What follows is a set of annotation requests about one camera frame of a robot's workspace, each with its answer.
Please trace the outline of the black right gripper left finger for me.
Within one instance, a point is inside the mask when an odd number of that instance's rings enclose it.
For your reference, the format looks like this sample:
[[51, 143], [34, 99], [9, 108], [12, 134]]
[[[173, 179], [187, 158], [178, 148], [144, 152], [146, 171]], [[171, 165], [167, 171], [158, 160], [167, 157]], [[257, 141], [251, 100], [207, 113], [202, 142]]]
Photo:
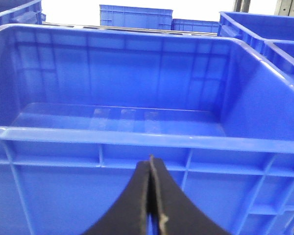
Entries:
[[140, 161], [126, 188], [109, 210], [85, 235], [145, 235], [147, 233], [147, 205], [150, 163]]

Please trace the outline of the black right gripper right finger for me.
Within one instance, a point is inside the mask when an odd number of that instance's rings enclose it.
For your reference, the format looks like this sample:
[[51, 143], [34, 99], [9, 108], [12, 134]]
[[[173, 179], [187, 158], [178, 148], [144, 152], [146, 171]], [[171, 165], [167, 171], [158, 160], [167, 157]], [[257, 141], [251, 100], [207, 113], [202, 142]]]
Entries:
[[154, 235], [227, 235], [181, 190], [164, 162], [150, 156], [149, 213]]

